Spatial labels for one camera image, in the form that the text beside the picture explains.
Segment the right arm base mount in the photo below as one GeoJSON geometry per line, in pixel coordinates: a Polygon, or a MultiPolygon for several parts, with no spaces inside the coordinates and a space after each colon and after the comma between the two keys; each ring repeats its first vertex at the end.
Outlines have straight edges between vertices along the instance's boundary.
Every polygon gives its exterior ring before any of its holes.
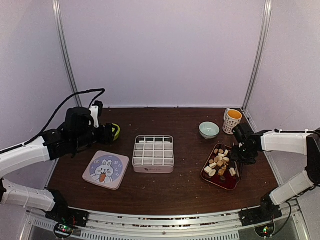
{"type": "Polygon", "coordinates": [[[254,227],[255,233],[261,238],[271,238],[276,233],[275,220],[283,216],[281,210],[263,211],[262,207],[243,208],[239,218],[243,227],[254,227]]]}

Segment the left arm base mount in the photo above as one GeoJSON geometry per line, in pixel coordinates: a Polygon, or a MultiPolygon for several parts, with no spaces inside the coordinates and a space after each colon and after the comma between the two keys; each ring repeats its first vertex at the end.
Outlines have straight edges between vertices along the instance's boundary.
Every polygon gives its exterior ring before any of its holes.
{"type": "Polygon", "coordinates": [[[78,234],[87,226],[89,212],[74,208],[65,208],[62,210],[53,209],[44,211],[47,219],[55,221],[53,233],[59,240],[66,240],[73,234],[78,234]]]}

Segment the metal tongs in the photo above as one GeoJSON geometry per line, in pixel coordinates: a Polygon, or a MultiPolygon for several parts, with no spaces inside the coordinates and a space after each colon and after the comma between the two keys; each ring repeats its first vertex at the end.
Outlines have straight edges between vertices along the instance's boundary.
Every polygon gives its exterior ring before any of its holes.
{"type": "Polygon", "coordinates": [[[241,179],[241,171],[240,166],[236,161],[230,162],[229,172],[233,178],[241,179]]]}

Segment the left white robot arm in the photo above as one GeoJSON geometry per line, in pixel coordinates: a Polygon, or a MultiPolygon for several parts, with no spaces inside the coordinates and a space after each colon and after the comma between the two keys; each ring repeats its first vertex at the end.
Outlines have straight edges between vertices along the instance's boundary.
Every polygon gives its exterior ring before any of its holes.
{"type": "Polygon", "coordinates": [[[120,127],[115,123],[100,124],[101,115],[102,108],[97,105],[70,108],[57,129],[43,130],[28,142],[1,150],[0,203],[39,209],[56,222],[67,223],[72,211],[58,190],[38,190],[4,177],[37,163],[75,156],[95,143],[111,144],[119,137],[120,127]]]}

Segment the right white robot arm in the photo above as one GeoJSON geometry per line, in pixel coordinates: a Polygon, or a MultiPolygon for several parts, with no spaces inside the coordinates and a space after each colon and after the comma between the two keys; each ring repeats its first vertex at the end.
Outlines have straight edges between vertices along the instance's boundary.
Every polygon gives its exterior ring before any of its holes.
{"type": "Polygon", "coordinates": [[[232,130],[237,145],[231,158],[246,165],[255,164],[260,152],[272,160],[283,184],[267,193],[256,210],[259,220],[268,220],[281,204],[320,185],[320,131],[261,130],[253,132],[241,123],[232,130]]]}

